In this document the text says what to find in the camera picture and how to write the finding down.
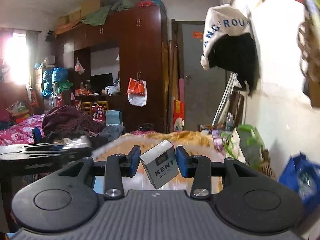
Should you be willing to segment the dark red wooden wardrobe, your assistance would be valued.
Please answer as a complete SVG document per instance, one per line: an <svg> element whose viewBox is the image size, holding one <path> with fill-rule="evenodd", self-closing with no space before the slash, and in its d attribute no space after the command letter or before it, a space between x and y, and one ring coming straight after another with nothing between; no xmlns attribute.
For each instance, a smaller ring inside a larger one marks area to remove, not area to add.
<svg viewBox="0 0 320 240"><path fill-rule="evenodd" d="M109 108L120 110L127 131L150 123L157 132L168 129L167 16L159 5L113 12L105 24L78 23L57 34L55 60L68 69L74 89L91 76L112 73L120 81L120 93L107 98ZM147 103L133 106L127 97L129 80L146 81Z"/></svg>

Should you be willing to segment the white black hanging jacket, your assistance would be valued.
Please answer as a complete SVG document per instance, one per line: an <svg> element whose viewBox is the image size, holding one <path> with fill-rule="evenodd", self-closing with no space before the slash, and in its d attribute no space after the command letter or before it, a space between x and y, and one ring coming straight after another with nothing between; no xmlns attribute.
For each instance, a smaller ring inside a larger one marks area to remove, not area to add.
<svg viewBox="0 0 320 240"><path fill-rule="evenodd" d="M240 10L230 4L208 9L200 63L203 69L219 67L235 73L252 95L258 80L257 48L251 22Z"/></svg>

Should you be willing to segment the green white tote bag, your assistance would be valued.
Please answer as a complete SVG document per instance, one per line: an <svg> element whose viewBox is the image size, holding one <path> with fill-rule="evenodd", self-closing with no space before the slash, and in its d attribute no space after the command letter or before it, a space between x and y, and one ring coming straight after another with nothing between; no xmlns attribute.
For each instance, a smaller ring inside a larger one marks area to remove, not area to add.
<svg viewBox="0 0 320 240"><path fill-rule="evenodd" d="M256 170L259 168L265 145L254 126L238 125L232 132L222 132L220 138L226 158L236 159Z"/></svg>

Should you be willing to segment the blue shopping bag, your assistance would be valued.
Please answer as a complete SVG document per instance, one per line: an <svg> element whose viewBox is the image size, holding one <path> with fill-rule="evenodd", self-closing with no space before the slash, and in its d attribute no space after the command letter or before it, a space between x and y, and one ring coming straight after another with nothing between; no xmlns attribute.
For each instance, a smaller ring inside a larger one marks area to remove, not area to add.
<svg viewBox="0 0 320 240"><path fill-rule="evenodd" d="M319 207L319 164L311 162L304 153L289 159L278 181L298 193L306 216Z"/></svg>

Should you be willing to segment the brown hanging bag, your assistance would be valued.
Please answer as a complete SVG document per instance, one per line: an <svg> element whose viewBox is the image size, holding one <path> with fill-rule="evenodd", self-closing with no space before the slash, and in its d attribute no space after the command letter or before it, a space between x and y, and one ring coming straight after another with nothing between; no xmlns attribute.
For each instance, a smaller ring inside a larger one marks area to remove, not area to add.
<svg viewBox="0 0 320 240"><path fill-rule="evenodd" d="M298 27L297 44L301 51L299 67L305 78L303 93L310 99L312 108L319 108L319 46L309 14Z"/></svg>

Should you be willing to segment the black television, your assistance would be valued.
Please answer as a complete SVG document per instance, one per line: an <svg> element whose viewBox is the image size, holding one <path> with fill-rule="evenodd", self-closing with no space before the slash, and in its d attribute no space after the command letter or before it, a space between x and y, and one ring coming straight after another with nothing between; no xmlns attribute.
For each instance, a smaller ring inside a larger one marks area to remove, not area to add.
<svg viewBox="0 0 320 240"><path fill-rule="evenodd" d="M112 86L114 79L112 73L93 75L91 76L91 91L94 93L100 93L108 86Z"/></svg>

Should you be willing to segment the dark clothes pile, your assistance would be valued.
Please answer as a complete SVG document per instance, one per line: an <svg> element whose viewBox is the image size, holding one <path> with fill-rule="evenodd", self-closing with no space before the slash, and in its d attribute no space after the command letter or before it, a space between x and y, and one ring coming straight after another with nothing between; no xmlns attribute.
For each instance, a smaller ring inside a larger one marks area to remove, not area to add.
<svg viewBox="0 0 320 240"><path fill-rule="evenodd" d="M88 113L63 105L49 110L43 117L42 127L35 127L32 133L35 143L52 144L64 138L78 139L85 136L93 148L98 148L118 139L125 133L125 127L95 121Z"/></svg>

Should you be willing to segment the yellow patterned blanket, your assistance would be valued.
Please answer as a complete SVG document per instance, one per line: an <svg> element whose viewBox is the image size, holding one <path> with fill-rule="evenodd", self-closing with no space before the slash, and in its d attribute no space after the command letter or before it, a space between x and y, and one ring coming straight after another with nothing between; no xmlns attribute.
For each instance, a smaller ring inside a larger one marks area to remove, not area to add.
<svg viewBox="0 0 320 240"><path fill-rule="evenodd" d="M155 131L139 132L134 131L131 133L126 133L120 138L142 138L142 139L153 139L153 140L169 140L173 143L178 143L181 145L195 145L201 147L208 147L215 149L213 138L211 135L201 134L199 131L180 131L171 133L158 133Z"/></svg>

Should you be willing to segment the grey Kent cigarette box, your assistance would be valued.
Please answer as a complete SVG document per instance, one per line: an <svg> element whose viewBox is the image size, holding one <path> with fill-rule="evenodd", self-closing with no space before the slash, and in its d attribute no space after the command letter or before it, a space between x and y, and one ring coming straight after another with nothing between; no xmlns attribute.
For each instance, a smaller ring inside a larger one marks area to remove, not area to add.
<svg viewBox="0 0 320 240"><path fill-rule="evenodd" d="M174 145L163 140L140 156L144 170L155 189L159 189L178 175Z"/></svg>

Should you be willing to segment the orange white plastic bag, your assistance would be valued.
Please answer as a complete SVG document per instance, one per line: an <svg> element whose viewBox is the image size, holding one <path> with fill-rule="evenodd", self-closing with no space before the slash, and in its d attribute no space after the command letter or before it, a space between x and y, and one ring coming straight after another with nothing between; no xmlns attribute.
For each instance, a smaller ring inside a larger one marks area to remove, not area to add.
<svg viewBox="0 0 320 240"><path fill-rule="evenodd" d="M131 105L143 107L147 103L146 81L131 78L127 88L127 97Z"/></svg>

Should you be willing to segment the grey metal door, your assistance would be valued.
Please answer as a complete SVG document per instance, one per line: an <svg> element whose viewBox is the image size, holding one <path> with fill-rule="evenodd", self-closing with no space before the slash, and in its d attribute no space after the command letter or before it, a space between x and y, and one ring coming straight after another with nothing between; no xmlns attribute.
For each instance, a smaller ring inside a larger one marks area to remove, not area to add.
<svg viewBox="0 0 320 240"><path fill-rule="evenodd" d="M226 71L200 64L204 25L183 24L184 129L210 125L226 87Z"/></svg>

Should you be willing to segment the metal crutches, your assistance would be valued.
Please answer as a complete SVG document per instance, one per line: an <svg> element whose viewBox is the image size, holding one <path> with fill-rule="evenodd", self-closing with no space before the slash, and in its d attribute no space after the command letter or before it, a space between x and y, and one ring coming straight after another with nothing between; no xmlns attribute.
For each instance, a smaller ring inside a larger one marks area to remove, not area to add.
<svg viewBox="0 0 320 240"><path fill-rule="evenodd" d="M230 95L232 94L233 88L234 88L234 84L237 81L237 74L232 73L228 79L225 91L223 93L223 96L220 100L219 106L217 108L217 111L215 113L215 116L213 118L213 122L212 122L212 126L213 127L217 127L218 126L218 121L219 118L223 112L223 109L226 105L226 102L228 100L228 98L230 97Z"/></svg>

